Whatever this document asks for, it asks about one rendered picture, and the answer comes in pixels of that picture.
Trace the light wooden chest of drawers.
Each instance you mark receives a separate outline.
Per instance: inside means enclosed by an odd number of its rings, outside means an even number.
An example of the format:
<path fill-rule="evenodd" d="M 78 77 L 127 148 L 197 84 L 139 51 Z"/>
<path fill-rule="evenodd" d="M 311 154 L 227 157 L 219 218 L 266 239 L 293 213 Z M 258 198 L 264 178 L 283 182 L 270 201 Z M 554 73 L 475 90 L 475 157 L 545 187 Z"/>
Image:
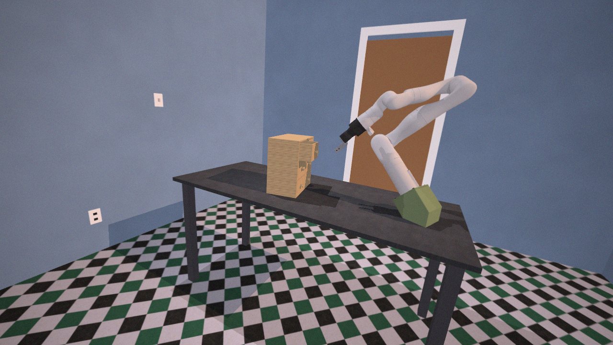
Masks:
<path fill-rule="evenodd" d="M 297 198 L 300 142 L 314 136 L 279 135 L 269 138 L 267 159 L 267 194 Z"/>

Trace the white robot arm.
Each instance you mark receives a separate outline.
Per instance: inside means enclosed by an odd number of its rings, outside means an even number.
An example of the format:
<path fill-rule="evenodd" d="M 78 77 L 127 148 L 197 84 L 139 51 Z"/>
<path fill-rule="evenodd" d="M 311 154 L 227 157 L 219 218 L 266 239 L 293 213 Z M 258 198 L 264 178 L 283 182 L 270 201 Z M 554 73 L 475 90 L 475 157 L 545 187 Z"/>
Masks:
<path fill-rule="evenodd" d="M 411 136 L 432 120 L 451 108 L 468 100 L 477 91 L 477 85 L 466 76 L 455 76 L 425 87 L 410 88 L 401 94 L 393 91 L 383 93 L 366 114 L 374 123 L 383 116 L 386 108 L 397 110 L 409 104 L 418 104 L 439 94 L 450 94 L 442 100 L 420 106 L 407 115 L 388 135 L 376 135 L 371 147 L 400 195 L 418 185 L 411 171 L 407 169 L 400 155 L 394 149 L 398 143 Z"/>

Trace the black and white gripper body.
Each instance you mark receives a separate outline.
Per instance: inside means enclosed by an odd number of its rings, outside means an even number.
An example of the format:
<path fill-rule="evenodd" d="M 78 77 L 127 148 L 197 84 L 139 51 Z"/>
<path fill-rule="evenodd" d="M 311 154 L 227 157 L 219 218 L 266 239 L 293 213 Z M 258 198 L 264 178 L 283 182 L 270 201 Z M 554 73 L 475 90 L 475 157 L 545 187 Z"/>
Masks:
<path fill-rule="evenodd" d="M 340 138 L 346 143 L 353 136 L 360 136 L 363 132 L 367 131 L 367 133 L 371 136 L 374 134 L 374 131 L 370 128 L 374 124 L 374 121 L 364 112 L 358 118 L 355 118 L 354 121 L 349 124 L 349 128 L 340 135 Z"/>

